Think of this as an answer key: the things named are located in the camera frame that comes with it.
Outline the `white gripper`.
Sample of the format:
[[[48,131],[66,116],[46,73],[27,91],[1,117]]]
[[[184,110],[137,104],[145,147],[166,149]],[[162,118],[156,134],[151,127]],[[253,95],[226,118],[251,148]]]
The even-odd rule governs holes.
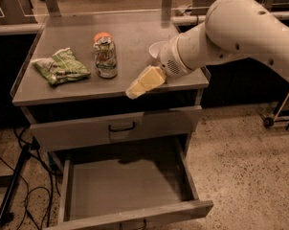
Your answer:
[[[164,71],[159,66],[147,66],[126,89],[126,96],[129,99],[137,99],[165,83],[167,75],[171,78],[181,78],[193,72],[194,46],[194,41],[184,36],[175,36],[165,43],[158,53],[158,61]]]

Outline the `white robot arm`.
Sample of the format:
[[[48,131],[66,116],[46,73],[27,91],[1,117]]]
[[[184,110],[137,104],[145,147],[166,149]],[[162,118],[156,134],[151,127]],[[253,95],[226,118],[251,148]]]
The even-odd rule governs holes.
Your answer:
[[[216,0],[202,23],[162,44],[157,64],[147,66],[125,94],[136,99],[168,78],[242,58],[263,63],[289,82],[289,27],[255,0]]]

